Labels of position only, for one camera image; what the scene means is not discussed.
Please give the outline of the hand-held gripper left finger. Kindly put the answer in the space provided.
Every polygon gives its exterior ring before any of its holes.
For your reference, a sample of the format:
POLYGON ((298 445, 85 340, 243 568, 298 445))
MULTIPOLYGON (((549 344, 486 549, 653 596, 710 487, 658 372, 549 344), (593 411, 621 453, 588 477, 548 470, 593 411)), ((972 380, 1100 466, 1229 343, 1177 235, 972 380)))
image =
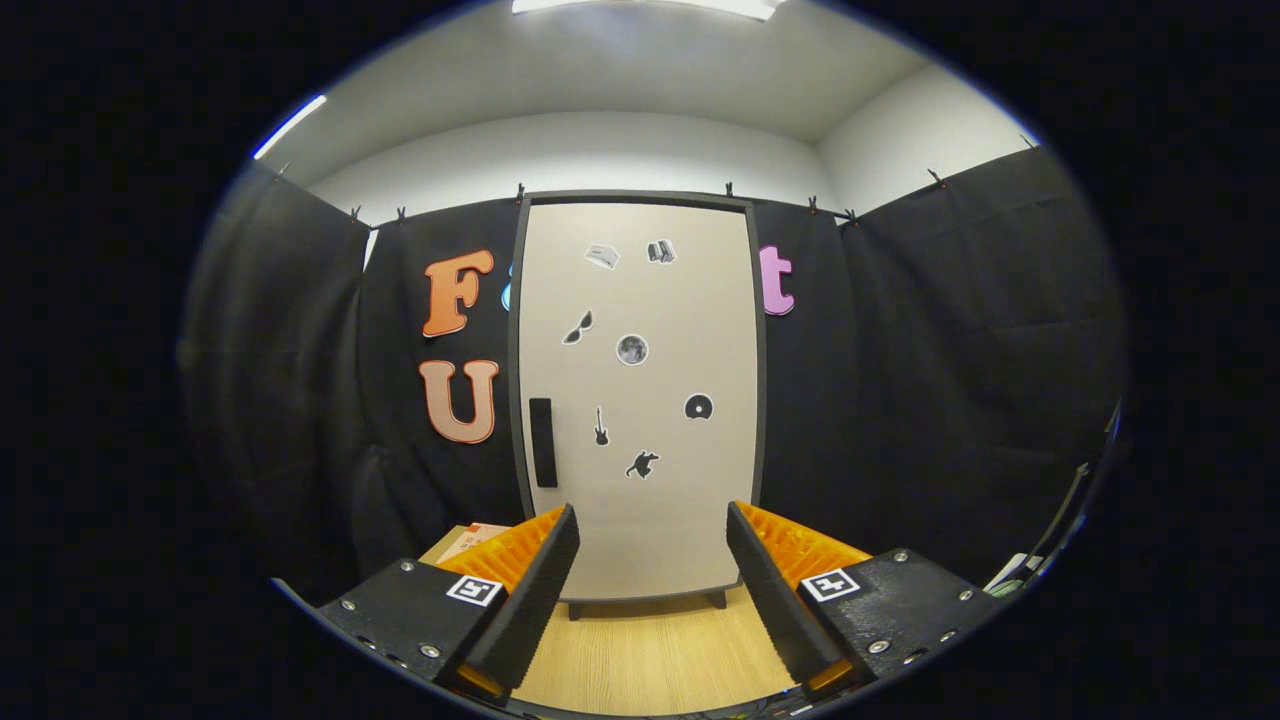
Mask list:
POLYGON ((563 503, 439 564, 397 560, 317 615, 421 682, 506 701, 527 675, 579 547, 575 510, 563 503))

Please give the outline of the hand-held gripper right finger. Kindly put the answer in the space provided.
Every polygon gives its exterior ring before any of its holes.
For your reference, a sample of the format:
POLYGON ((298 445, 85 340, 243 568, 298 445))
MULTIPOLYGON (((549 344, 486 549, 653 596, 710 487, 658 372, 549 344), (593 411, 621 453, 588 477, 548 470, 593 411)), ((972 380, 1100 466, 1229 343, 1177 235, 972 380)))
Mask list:
POLYGON ((1002 607, 914 550, 872 555, 741 501, 727 505, 726 543, 781 662, 813 700, 913 673, 1002 607))

